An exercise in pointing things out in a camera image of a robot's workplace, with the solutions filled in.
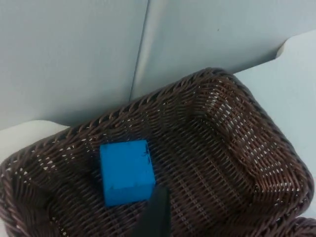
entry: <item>blue block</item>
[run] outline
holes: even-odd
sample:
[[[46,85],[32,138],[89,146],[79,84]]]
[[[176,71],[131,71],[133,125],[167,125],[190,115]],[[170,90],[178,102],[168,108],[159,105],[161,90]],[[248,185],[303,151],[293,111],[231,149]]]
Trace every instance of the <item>blue block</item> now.
[[[150,198],[156,181],[146,140],[100,146],[106,206]]]

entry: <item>wicker weave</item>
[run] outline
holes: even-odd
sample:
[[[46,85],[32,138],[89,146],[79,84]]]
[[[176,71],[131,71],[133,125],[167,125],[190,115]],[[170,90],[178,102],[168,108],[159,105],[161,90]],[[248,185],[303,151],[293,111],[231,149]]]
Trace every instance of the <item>wicker weave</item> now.
[[[173,236],[314,236],[297,218],[314,183],[293,147],[234,76],[205,69],[11,155],[0,214],[10,236],[123,236],[144,202],[104,207],[101,144],[147,139],[171,192]]]

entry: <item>white wall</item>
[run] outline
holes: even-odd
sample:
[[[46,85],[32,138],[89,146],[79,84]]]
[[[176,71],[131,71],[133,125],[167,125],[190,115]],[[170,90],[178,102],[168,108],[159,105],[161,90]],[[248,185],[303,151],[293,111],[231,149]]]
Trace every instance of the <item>white wall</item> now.
[[[147,0],[0,0],[0,129],[128,101]]]
[[[147,0],[0,0],[0,129],[76,124],[128,101]],[[208,66],[272,59],[315,0],[150,0],[132,98]]]
[[[269,61],[316,29],[315,0],[151,0],[132,98],[205,67]]]

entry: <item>brown wicker basket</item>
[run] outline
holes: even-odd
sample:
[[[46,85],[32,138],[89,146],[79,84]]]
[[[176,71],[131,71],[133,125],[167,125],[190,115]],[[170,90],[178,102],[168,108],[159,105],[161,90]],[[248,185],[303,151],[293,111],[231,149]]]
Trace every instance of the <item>brown wicker basket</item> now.
[[[1,165],[10,236],[124,236],[145,203],[104,206],[101,144],[147,139],[157,183],[171,192],[173,236],[314,236],[313,179],[249,90],[205,69]]]

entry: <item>table surface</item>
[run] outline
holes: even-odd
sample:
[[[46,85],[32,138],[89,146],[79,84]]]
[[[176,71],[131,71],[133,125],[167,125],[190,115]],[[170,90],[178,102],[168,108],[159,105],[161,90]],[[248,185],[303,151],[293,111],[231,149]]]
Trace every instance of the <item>table surface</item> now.
[[[315,42],[316,31],[292,37],[281,47],[275,60],[236,74],[291,141],[314,180]],[[66,128],[54,122],[35,120],[1,130],[0,162],[19,149]],[[316,217],[316,200],[302,216]],[[5,236],[3,222],[0,222],[0,236]]]

